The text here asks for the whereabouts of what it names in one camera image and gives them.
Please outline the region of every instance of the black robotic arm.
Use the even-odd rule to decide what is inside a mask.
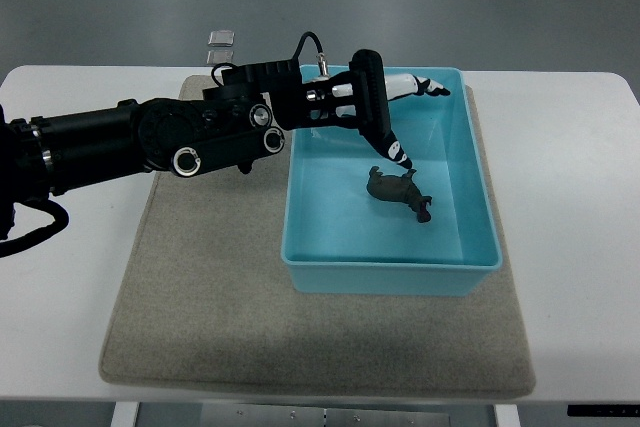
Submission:
[[[318,48],[321,75],[303,83],[298,56],[307,38]],[[26,250],[68,224],[67,213],[49,194],[154,170],[192,177],[236,165],[247,174],[253,161],[283,149],[283,129],[358,129],[381,156],[409,169],[411,160],[391,129],[387,89],[396,96],[449,94],[415,77],[385,87],[382,59],[370,50],[356,52],[348,71],[330,77],[320,42],[310,32],[291,59],[223,67],[223,83],[216,66],[212,77],[219,87],[203,91],[201,101],[125,100],[111,109],[10,123],[0,107],[0,257]],[[6,241],[14,203],[51,214],[53,224]]]

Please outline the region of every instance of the plastic bin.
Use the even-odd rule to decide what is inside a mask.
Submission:
[[[332,68],[332,73],[345,67]],[[390,102],[394,132],[431,195],[420,224],[406,204],[366,190],[369,170],[402,175],[357,130],[294,132],[282,259],[302,292],[464,296],[502,265],[462,73],[452,68],[386,68],[445,85],[448,97]],[[303,75],[316,75],[304,66]]]

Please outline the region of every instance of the gray floor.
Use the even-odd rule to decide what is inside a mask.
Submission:
[[[201,66],[215,29],[236,32],[236,63],[282,59],[303,31],[314,30],[332,63],[367,47],[396,66],[609,71],[640,98],[638,6],[639,0],[0,0],[0,80],[26,64]],[[305,51],[303,60],[313,56]],[[15,405],[0,404],[0,420],[9,407]],[[154,408],[160,407],[141,410],[141,419],[152,418]],[[51,420],[55,409],[49,423],[39,422],[100,425],[73,420],[82,419],[77,409],[69,406],[62,424]],[[532,407],[523,425],[569,425],[563,409]],[[157,419],[140,425],[179,425],[166,412]],[[602,422],[575,425],[625,425]]]

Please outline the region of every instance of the gray felt mat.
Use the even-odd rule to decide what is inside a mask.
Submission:
[[[181,98],[210,83],[190,77]],[[464,298],[294,290],[280,258],[286,149],[247,176],[156,176],[104,342],[105,381],[395,398],[533,390],[502,232],[503,267]]]

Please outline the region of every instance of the dark gray toy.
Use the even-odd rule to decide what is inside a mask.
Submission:
[[[431,214],[427,205],[431,205],[431,196],[422,195],[411,179],[415,169],[409,170],[402,177],[397,175],[382,175],[380,167],[373,166],[369,171],[367,192],[378,200],[387,202],[402,202],[408,204],[418,217],[418,222],[429,222]]]

